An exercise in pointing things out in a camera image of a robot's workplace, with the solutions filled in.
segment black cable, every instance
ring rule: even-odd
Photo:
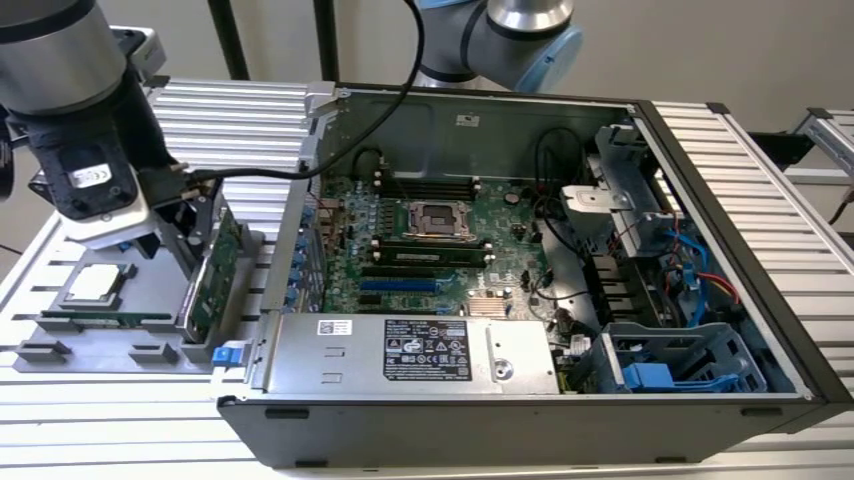
[[[379,158],[383,158],[383,151],[379,148],[360,147],[352,156],[352,166],[349,167],[351,178],[356,178],[356,164],[359,163],[359,159],[361,158],[361,155],[364,155],[365,153],[375,153]]]
[[[22,255],[24,254],[24,252],[21,252],[20,250],[17,250],[17,249],[6,246],[6,245],[2,245],[1,243],[0,243],[0,249],[5,250],[9,253],[13,253],[14,255]]]
[[[412,89],[412,84],[415,83],[415,77],[417,76],[417,69],[421,64],[421,59],[424,57],[424,21],[421,20],[421,14],[417,10],[417,6],[413,3],[413,0],[403,0],[405,6],[409,8],[412,12],[412,17],[415,19],[415,25],[417,27],[417,51],[415,53],[415,61],[412,62],[412,71],[409,72],[409,77],[405,82],[400,86],[400,93],[397,94],[395,100],[391,102],[391,106],[385,110],[385,112],[380,115],[376,121],[371,124],[371,126],[351,140],[351,142],[344,145],[341,149],[335,152],[335,154],[320,164],[317,167],[311,170],[305,170],[303,172],[279,172],[276,170],[268,170],[264,168],[226,168],[222,170],[196,170],[189,173],[189,180],[194,182],[204,182],[208,180],[214,180],[217,178],[232,178],[232,177],[271,177],[279,178],[283,180],[305,180],[312,178],[327,170],[329,170],[337,163],[341,161],[344,156],[351,152],[353,148],[359,146],[359,144],[371,136],[371,134],[376,131],[376,129],[383,125],[388,117],[395,113],[397,107],[403,103],[407,95],[409,94],[409,90]]]
[[[555,132],[565,132],[569,134],[569,136],[572,137],[572,140],[575,140],[575,143],[577,144],[577,151],[579,151],[579,163],[581,164],[583,167],[583,162],[584,162],[584,157],[587,156],[587,152],[584,150],[584,143],[581,142],[581,138],[577,135],[577,133],[575,133],[575,130],[572,130],[569,127],[552,127],[548,130],[545,130],[543,133],[539,134],[539,137],[536,139],[536,144],[533,147],[533,155],[535,155],[535,162],[533,162],[533,180],[536,183],[539,183],[539,161],[540,161],[540,153],[541,153],[541,147],[543,147],[543,142],[545,141],[545,137],[548,137],[548,135],[551,135]],[[544,170],[547,171],[548,166],[547,166],[547,161],[544,163]],[[548,175],[544,174],[544,180],[545,183],[548,183]]]
[[[545,202],[543,204],[543,221],[545,222],[545,227],[548,228],[548,231],[551,232],[551,234],[555,236],[555,238],[557,239],[557,241],[563,244],[563,246],[567,248],[567,250],[569,252],[572,252],[575,254],[575,256],[580,259],[583,259],[584,257],[581,256],[581,253],[577,251],[577,249],[572,246],[572,244],[560,236],[560,234],[557,233],[557,229],[555,228],[555,226],[551,223],[551,220],[548,220],[548,202],[553,201],[560,203],[560,200],[557,200],[553,197],[540,197],[540,199],[536,201],[536,203],[533,204],[533,211],[536,211],[536,206],[540,204],[540,202]]]
[[[836,220],[839,220],[839,217],[842,216],[842,213],[844,212],[844,208],[847,206],[848,206],[847,202],[842,202],[839,204],[839,206],[836,207],[836,211],[832,213],[832,217],[830,217],[830,220],[827,221],[830,225],[836,223]]]
[[[539,278],[536,279],[536,281],[533,282],[533,287],[531,287],[531,291],[536,294],[536,296],[539,298],[541,298],[543,300],[549,300],[549,301],[559,301],[559,300],[568,300],[569,298],[575,298],[580,295],[587,295],[589,292],[587,290],[581,290],[580,292],[575,292],[571,295],[565,295],[563,297],[549,297],[547,295],[543,294],[543,292],[539,291],[539,284],[543,282],[543,278],[545,277],[545,274],[543,273]]]

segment blue clip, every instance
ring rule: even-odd
[[[216,347],[210,364],[214,367],[240,367],[243,365],[243,348],[240,347]]]
[[[692,263],[686,262],[684,265],[682,265],[682,278],[684,279],[684,284],[688,286],[688,290],[699,290],[699,278],[696,277]]]
[[[708,381],[675,382],[663,363],[632,363],[623,368],[625,387],[635,393],[724,393],[738,390],[738,375],[720,375]]]

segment robotic arm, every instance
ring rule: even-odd
[[[459,87],[483,76],[539,92],[568,70],[581,42],[571,0],[421,0],[420,9],[420,85]],[[189,273],[204,238],[185,240],[206,236],[193,198],[214,198],[221,180],[186,184],[94,0],[4,1],[0,104],[28,133],[69,238],[92,249],[146,244],[149,255],[158,238]]]
[[[28,132],[68,236],[101,248],[156,228],[136,172],[169,157],[94,0],[4,2],[0,103]]]
[[[571,0],[421,0],[427,47],[419,86],[547,92],[581,46]]]

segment blue cable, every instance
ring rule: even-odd
[[[676,233],[672,230],[667,230],[664,232],[664,235],[672,238],[678,238],[683,244],[699,251],[699,256],[703,259],[703,272],[708,270],[708,250],[706,250],[706,247],[691,240],[686,235],[683,235],[682,233]]]
[[[688,247],[699,251],[699,256],[703,261],[702,271],[703,272],[707,271],[708,270],[708,250],[706,250],[706,247],[703,247],[699,243],[691,240],[686,235],[676,233],[672,230],[667,230],[664,232],[664,235],[667,235],[668,237],[676,238],[679,242],[682,242],[684,245],[687,245]],[[703,320],[703,314],[706,313],[706,281],[702,277],[699,280],[699,293],[698,293],[696,300],[698,300],[696,310],[694,310],[694,316],[688,321],[688,324],[687,324],[688,328],[694,328],[699,326],[699,322]]]

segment gray component tray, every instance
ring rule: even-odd
[[[29,362],[20,358],[14,362],[18,372],[29,373],[210,373],[213,367],[209,359],[213,349],[234,337],[243,317],[243,302],[249,290],[252,272],[257,252],[264,240],[260,232],[251,232],[251,248],[237,259],[237,274],[230,289],[230,297],[225,307],[225,315],[220,324],[208,333],[205,343],[193,345],[184,342],[181,333],[164,325],[169,321],[154,320],[152,325],[138,329],[82,328],[76,331],[73,326],[62,326],[61,321],[49,319],[57,325],[45,331],[38,327],[32,337],[24,341],[20,349],[28,345],[52,344],[60,341],[70,350],[62,355],[64,362]],[[152,305],[161,305],[161,310],[173,315],[181,308],[188,281],[180,272],[177,263],[165,249],[157,252],[153,259],[141,258],[136,250],[124,253],[117,251],[86,251],[77,265],[90,263],[133,263],[137,271],[121,288],[120,311],[150,311]],[[58,310],[57,303],[64,297],[69,281],[60,288],[52,310]],[[138,355],[138,346],[157,347],[173,351],[166,354],[162,362],[156,362],[152,355]]]

